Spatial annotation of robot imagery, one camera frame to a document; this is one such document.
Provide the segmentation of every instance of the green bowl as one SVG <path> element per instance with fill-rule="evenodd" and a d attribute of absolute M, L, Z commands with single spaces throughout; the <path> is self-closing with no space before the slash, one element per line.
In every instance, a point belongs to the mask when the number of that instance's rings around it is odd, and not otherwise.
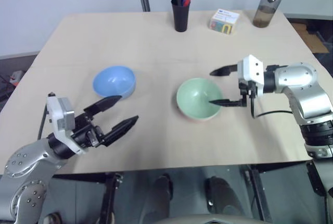
<path fill-rule="evenodd" d="M 222 99 L 220 88 L 204 78 L 187 80 L 177 91 L 177 105 L 181 112 L 199 121 L 207 121 L 220 111 L 220 106 L 209 103 L 216 99 Z"/>

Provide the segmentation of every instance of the wooden table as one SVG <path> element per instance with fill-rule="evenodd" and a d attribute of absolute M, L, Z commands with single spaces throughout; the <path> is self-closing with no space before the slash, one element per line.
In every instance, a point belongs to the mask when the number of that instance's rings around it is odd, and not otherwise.
<path fill-rule="evenodd" d="M 137 77 L 133 95 L 96 115 L 104 132 L 122 119 L 139 115 L 134 128 L 110 147 L 90 148 L 59 173 L 124 171 L 171 167 L 276 163 L 306 160 L 300 129 L 290 114 L 253 120 L 250 108 L 222 108 L 207 122 L 193 122 L 176 107 L 179 85 L 193 77 L 216 82 L 225 98 L 239 99 L 237 75 L 210 77 L 210 71 L 235 64 L 249 54 L 264 65 L 306 62 L 333 98 L 333 79 L 314 58 L 281 12 L 269 27 L 251 24 L 241 12 L 236 32 L 208 28 L 213 11 L 190 11 L 188 30 L 173 29 L 171 13 L 81 14 L 66 17 L 0 114 L 0 167 L 19 147 L 34 142 L 50 91 L 68 97 L 76 115 L 99 100 L 94 76 L 112 65 L 126 65 Z M 282 94 L 265 94 L 257 113 L 289 109 Z M 46 123 L 44 136 L 52 132 Z"/>

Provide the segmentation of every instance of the person's foot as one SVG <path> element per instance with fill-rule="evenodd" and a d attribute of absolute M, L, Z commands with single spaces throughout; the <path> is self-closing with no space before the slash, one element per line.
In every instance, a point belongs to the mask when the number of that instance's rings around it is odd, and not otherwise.
<path fill-rule="evenodd" d="M 218 177 L 207 179 L 205 191 L 207 208 L 211 214 L 244 215 L 236 193 L 225 180 Z"/>
<path fill-rule="evenodd" d="M 173 186 L 169 175 L 160 176 L 150 188 L 139 224 L 151 224 L 169 217 Z"/>
<path fill-rule="evenodd" d="M 59 213 L 52 213 L 45 216 L 43 224 L 62 224 L 61 216 Z"/>

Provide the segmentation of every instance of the robotic arm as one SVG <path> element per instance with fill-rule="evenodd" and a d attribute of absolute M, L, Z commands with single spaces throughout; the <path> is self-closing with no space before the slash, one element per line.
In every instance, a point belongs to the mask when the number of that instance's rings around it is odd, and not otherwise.
<path fill-rule="evenodd" d="M 278 110 L 269 113 L 292 113 L 300 126 L 305 140 L 305 149 L 313 158 L 308 162 L 308 175 L 314 191 L 325 196 L 329 202 L 333 218 L 333 106 L 325 91 L 317 82 L 317 72 L 309 64 L 298 63 L 289 66 L 271 65 L 263 69 L 263 63 L 249 55 L 237 65 L 225 66 L 214 70 L 212 76 L 228 76 L 237 71 L 242 99 L 230 101 L 221 99 L 211 101 L 220 106 L 247 105 L 251 99 L 253 118 L 267 113 L 254 115 L 254 98 L 264 93 L 284 93 L 291 112 Z"/>
<path fill-rule="evenodd" d="M 138 116 L 123 120 L 103 134 L 92 123 L 93 116 L 112 107 L 121 96 L 106 97 L 74 116 L 67 98 L 50 94 L 47 111 L 54 132 L 24 146 L 8 160 L 0 179 L 0 223 L 35 224 L 40 218 L 51 177 L 75 154 L 88 147 L 109 146 L 135 125 Z"/>

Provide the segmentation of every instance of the bowl rim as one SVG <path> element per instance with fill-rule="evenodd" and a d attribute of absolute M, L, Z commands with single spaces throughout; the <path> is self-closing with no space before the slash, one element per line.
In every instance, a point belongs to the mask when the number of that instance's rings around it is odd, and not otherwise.
<path fill-rule="evenodd" d="M 95 89 L 94 84 L 95 84 L 96 78 L 97 78 L 102 72 L 104 72 L 104 71 L 106 71 L 106 70 L 108 70 L 108 69 L 111 69 L 111 68 L 125 68 L 125 69 L 127 69 L 128 71 L 130 71 L 130 72 L 132 73 L 133 77 L 134 77 L 134 81 L 133 81 L 133 83 L 131 84 L 131 86 L 130 86 L 126 91 L 124 91 L 122 94 L 127 94 L 127 93 L 130 92 L 131 90 L 135 89 L 135 87 L 136 87 L 136 76 L 135 76 L 134 71 L 133 71 L 131 68 L 129 68 L 129 67 L 127 67 L 127 66 L 124 66 L 124 65 L 113 65 L 113 66 L 109 66 L 109 67 L 107 67 L 107 68 L 101 70 L 99 73 L 97 73 L 97 74 L 95 75 L 95 77 L 94 77 L 94 79 L 93 79 L 93 89 L 94 89 L 94 92 L 95 92 L 97 95 L 99 95 L 99 96 L 101 96 L 101 97 L 108 97 L 108 96 L 109 96 L 109 95 L 103 95 L 103 94 L 100 94 L 99 92 L 97 92 L 96 89 Z"/>
<path fill-rule="evenodd" d="M 194 117 L 194 116 L 191 116 L 191 115 L 185 113 L 185 112 L 182 110 L 182 108 L 180 107 L 179 103 L 178 103 L 179 91 L 181 90 L 181 88 L 182 88 L 186 83 L 188 83 L 188 82 L 190 82 L 190 81 L 193 81 L 193 80 L 205 80 L 205 81 L 208 81 L 208 82 L 214 84 L 214 85 L 217 87 L 217 89 L 218 89 L 218 91 L 219 91 L 219 93 L 220 93 L 220 95 L 221 95 L 221 98 L 223 98 L 222 91 L 221 91 L 220 87 L 219 87 L 216 83 L 214 83 L 212 80 L 209 80 L 209 79 L 207 79 L 207 78 L 196 77 L 196 78 L 191 78 L 191 79 L 188 79 L 188 80 L 184 81 L 184 82 L 179 86 L 179 88 L 178 88 L 178 90 L 177 90 L 177 94 L 176 94 L 176 102 L 177 102 L 177 106 L 178 106 L 178 108 L 180 109 L 180 111 L 181 111 L 185 116 L 187 116 L 187 117 L 189 117 L 189 118 L 191 118 L 191 119 L 194 119 L 194 120 L 201 120 L 201 121 L 203 121 L 203 120 L 209 120 L 209 119 L 213 118 L 214 116 L 216 116 L 216 115 L 220 112 L 220 110 L 221 110 L 222 107 L 219 107 L 218 110 L 217 110 L 213 115 L 211 115 L 211 116 L 209 116 L 209 117 Z"/>

